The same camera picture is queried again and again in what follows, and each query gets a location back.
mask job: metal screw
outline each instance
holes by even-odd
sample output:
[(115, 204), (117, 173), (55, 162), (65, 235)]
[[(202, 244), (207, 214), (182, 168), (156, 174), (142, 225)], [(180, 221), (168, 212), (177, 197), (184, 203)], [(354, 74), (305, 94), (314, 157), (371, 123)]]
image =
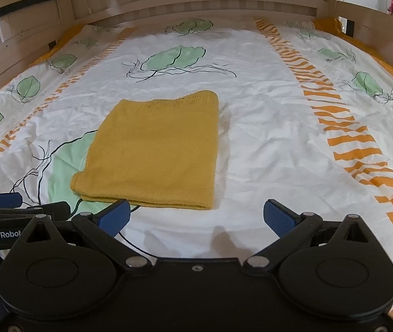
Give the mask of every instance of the metal screw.
[(195, 271), (195, 272), (201, 272), (203, 269), (204, 269), (204, 267), (202, 267), (200, 265), (194, 265), (192, 267), (192, 271)]
[(7, 332), (22, 332), (18, 326), (9, 326)]
[(270, 261), (264, 256), (252, 256), (247, 259), (247, 263), (254, 268), (266, 267)]
[(125, 264), (129, 267), (140, 268), (147, 265), (147, 258), (143, 256), (132, 256), (126, 259)]

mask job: white bedsheet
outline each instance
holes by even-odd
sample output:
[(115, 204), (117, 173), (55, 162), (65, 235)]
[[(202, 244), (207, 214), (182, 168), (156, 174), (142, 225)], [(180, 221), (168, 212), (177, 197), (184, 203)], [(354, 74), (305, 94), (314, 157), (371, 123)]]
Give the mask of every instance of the white bedsheet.
[[(393, 223), (386, 214), (393, 204), (375, 198), (393, 198), (393, 188), (360, 183), (373, 175), (353, 178), (344, 168), (357, 160), (334, 158), (334, 153), (379, 148), (382, 154), (361, 160), (388, 162), (393, 170), (393, 77), (368, 54), (312, 31), (310, 24), (278, 26), (281, 38), (332, 81), (341, 102), (375, 140), (330, 146), (329, 138), (344, 133), (324, 131), (318, 118), (333, 118), (314, 115), (321, 110), (311, 106), (329, 106), (336, 99), (316, 95), (310, 97), (324, 102), (309, 101), (253, 19), (205, 21), (138, 28), (123, 42), (121, 28), (86, 26), (48, 63), (2, 88), (0, 193), (19, 191), (30, 205), (65, 199), (72, 210), (96, 213), (105, 205), (80, 202), (69, 189), (70, 176), (84, 166), (93, 131), (118, 101), (178, 98), (208, 89), (220, 101), (215, 208), (141, 207), (123, 230), (128, 240), (158, 256), (244, 260), (277, 239), (262, 217), (264, 202), (275, 198), (297, 213), (313, 211), (325, 220), (361, 215), (393, 261)], [(111, 46), (117, 36), (120, 42)], [(167, 56), (156, 55), (166, 50)], [(71, 65), (69, 55), (76, 57)], [(392, 172), (379, 175), (393, 177)]]

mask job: black mount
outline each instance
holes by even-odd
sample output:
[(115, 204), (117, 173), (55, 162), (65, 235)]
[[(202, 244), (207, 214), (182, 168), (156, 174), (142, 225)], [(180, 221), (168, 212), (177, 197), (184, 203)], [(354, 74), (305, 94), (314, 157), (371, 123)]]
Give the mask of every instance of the black mount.
[(328, 222), (269, 200), (280, 238), (243, 265), (152, 265), (114, 238), (129, 215), (121, 200), (71, 221), (33, 217), (0, 264), (0, 332), (393, 332), (393, 264), (358, 215)]

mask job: orange stripe pattern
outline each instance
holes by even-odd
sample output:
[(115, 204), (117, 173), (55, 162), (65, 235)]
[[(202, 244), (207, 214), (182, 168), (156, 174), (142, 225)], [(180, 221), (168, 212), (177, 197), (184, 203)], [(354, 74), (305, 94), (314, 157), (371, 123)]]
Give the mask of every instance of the orange stripe pattern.
[[(362, 126), (357, 122), (350, 114), (350, 110), (344, 107), (346, 104), (342, 102), (333, 83), (308, 59), (303, 57), (289, 41), (283, 40), (275, 25), (263, 19), (255, 19), (255, 22), (259, 32), (273, 46), (299, 81), (304, 96), (308, 97), (307, 100), (312, 104), (315, 104), (311, 105), (311, 108), (318, 116), (318, 122), (324, 125), (323, 130), (358, 133), (357, 135), (342, 134), (339, 137), (328, 138), (329, 146), (341, 149), (333, 152), (335, 160), (340, 164), (347, 164), (344, 169), (359, 183), (378, 188), (390, 188), (390, 193), (393, 194), (393, 169), (388, 167), (386, 161), (378, 163), (364, 161), (369, 157), (382, 157), (382, 151), (377, 147), (373, 136), (368, 133), (367, 126)], [(326, 105), (319, 106), (318, 101), (326, 103)], [(354, 143), (364, 147), (354, 148)], [(393, 205), (393, 198), (375, 196), (375, 199), (381, 204), (391, 203)], [(393, 212), (388, 212), (387, 216), (393, 223)]]
[(0, 141), (0, 154), (5, 151), (6, 148), (9, 148), (12, 144), (12, 141), (15, 139), (16, 133), (20, 130), (21, 127), (26, 126), (27, 122), (36, 115), (38, 112), (42, 112), (44, 108), (47, 108), (49, 104), (52, 101), (55, 101), (58, 97), (59, 94), (61, 94), (67, 87), (70, 85), (76, 83), (77, 81), (80, 80), (81, 76), (84, 76), (84, 74), (93, 66), (97, 65), (99, 62), (101, 62), (104, 58), (106, 58), (108, 55), (110, 55), (113, 51), (115, 51), (126, 39), (129, 37), (135, 28), (125, 28), (122, 30), (115, 40), (101, 53), (97, 54), (96, 57), (94, 57), (92, 60), (87, 62), (87, 64), (83, 65), (81, 69), (78, 70), (78, 72), (74, 75), (72, 75), (66, 82), (63, 82), (60, 84), (60, 86), (50, 95), (50, 97), (47, 97), (44, 100), (44, 103), (42, 106), (38, 106), (35, 108), (33, 113), (31, 113), (29, 116), (27, 116), (23, 122), (19, 123), (18, 126), (16, 126), (14, 129), (10, 130), (8, 133), (4, 135), (4, 139)]

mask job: folded yellow sweater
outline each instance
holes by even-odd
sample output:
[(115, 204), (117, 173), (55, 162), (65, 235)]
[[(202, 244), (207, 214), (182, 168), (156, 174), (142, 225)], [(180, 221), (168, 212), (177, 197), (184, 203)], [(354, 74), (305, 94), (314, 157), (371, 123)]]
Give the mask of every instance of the folded yellow sweater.
[(218, 97), (122, 100), (89, 148), (71, 189), (85, 201), (210, 209), (218, 151)]

